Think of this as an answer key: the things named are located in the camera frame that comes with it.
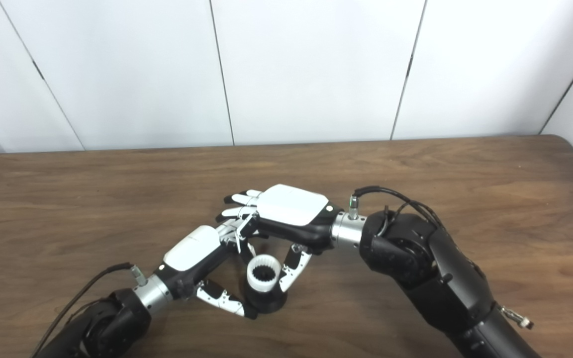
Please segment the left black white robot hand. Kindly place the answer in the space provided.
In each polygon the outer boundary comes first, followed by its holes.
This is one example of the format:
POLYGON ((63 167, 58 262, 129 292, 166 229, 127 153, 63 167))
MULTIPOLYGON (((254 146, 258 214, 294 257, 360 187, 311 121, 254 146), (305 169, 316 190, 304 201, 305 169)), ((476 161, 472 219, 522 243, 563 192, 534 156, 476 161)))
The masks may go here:
POLYGON ((256 256, 248 240, 236 236, 241 224, 241 219, 229 219, 217 227, 199 226, 166 252, 153 272, 164 285, 162 294, 173 300, 197 297, 221 310, 257 319, 255 308, 208 279, 233 254, 246 264, 256 256))

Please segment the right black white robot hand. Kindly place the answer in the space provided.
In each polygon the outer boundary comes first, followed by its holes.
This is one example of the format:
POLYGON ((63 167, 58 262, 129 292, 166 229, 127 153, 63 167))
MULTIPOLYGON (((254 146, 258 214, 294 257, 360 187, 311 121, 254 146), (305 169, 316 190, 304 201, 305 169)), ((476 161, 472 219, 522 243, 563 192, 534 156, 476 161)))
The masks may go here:
POLYGON ((246 224, 243 237, 278 238, 303 247, 290 249, 285 258, 277 289, 286 292, 304 270, 312 255, 332 249, 332 226, 343 209, 320 193, 294 186, 274 185, 260 192, 247 190, 224 198, 236 207, 223 210, 216 218, 254 218, 246 224))

